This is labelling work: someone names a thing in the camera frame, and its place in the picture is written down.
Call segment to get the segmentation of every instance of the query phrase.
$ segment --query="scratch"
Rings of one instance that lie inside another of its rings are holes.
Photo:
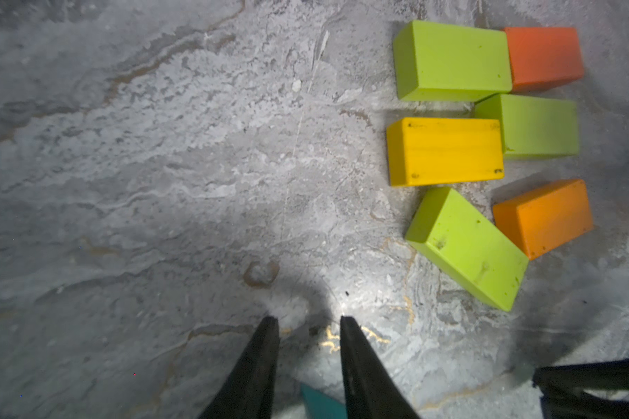
[[[310,76],[310,83],[308,83],[307,93],[310,93],[310,89],[312,88],[312,83],[315,81],[314,77],[317,75],[317,69],[319,68],[319,59],[321,55],[324,54],[324,49],[326,48],[326,44],[328,42],[328,37],[330,34],[328,31],[324,33],[324,38],[322,39],[321,46],[319,47],[319,54],[317,55],[317,59],[314,61],[312,65],[312,75]],[[301,127],[303,125],[303,118],[305,118],[305,110],[306,104],[303,103],[303,110],[301,112],[301,118],[298,120],[298,128],[296,129],[296,138],[294,139],[294,147],[291,150],[291,158],[296,157],[296,148],[298,147],[298,139],[301,136]],[[286,222],[286,205],[289,202],[289,195],[291,194],[291,186],[286,189],[286,197],[284,197],[284,207],[282,208],[282,226],[280,227],[280,240],[282,240],[284,233],[284,223]]]
[[[439,409],[439,408],[443,407],[446,403],[450,402],[451,400],[454,400],[454,399],[457,399],[457,398],[462,398],[462,397],[473,396],[473,395],[482,393],[484,391],[487,391],[489,389],[489,387],[496,380],[499,380],[503,376],[505,376],[507,374],[510,374],[510,373],[512,373],[512,370],[506,371],[504,373],[501,373],[499,376],[494,377],[490,381],[487,381],[486,383],[480,384],[477,387],[473,387],[473,388],[469,388],[469,389],[465,389],[465,390],[461,390],[461,391],[456,391],[454,393],[450,393],[450,394],[446,395],[444,398],[442,398],[439,402],[423,404],[422,406],[420,406],[420,408],[418,410],[422,411],[422,410],[429,410],[429,409]]]
[[[350,170],[345,177],[338,182],[338,185],[335,188],[335,191],[337,192],[338,189],[340,189],[341,186],[343,186],[343,183],[345,182],[345,180],[347,180],[353,173],[355,173],[357,171],[356,165],[357,163],[359,163],[359,161],[361,160],[361,157],[363,156],[363,152],[366,150],[366,146],[364,146],[360,153],[359,153],[359,157],[357,157],[357,159],[354,161],[354,163],[352,163],[352,170]]]

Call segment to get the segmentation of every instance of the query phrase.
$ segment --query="red-orange block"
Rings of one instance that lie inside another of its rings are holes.
[[[557,180],[494,205],[496,227],[534,260],[594,228],[585,182]]]
[[[575,28],[505,28],[512,91],[546,90],[585,75]]]

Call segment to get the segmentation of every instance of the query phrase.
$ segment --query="concrete floor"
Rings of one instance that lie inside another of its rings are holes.
[[[424,20],[574,25],[581,154],[455,187],[490,205],[587,182],[595,231],[506,314],[402,236],[391,39]],[[342,399],[353,315],[425,418],[539,418],[531,365],[629,356],[629,1],[0,0],[0,418],[192,418],[262,316],[276,415]]]

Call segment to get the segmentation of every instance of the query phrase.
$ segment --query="toy block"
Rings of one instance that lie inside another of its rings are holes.
[[[505,159],[549,159],[579,152],[573,101],[495,95],[476,104],[475,117],[501,122]]]
[[[528,257],[456,190],[429,189],[405,239],[478,300],[511,310]]]
[[[511,55],[512,91],[546,90],[582,79],[575,28],[505,28]]]
[[[512,88],[503,31],[413,20],[394,38],[398,98],[475,102]]]
[[[347,419],[347,408],[341,402],[324,393],[301,384],[305,410],[310,419]]]
[[[496,227],[529,260],[594,228],[585,182],[557,180],[494,205]]]
[[[420,186],[501,179],[503,152],[498,121],[403,118],[387,129],[392,186]]]

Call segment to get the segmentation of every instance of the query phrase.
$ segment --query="lime green block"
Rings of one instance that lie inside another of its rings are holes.
[[[495,95],[476,105],[476,118],[501,121],[504,159],[549,159],[579,152],[573,101]]]
[[[456,190],[429,189],[405,239],[478,300],[511,310],[528,256]]]
[[[512,89],[505,32],[413,20],[394,38],[398,98],[476,102]]]

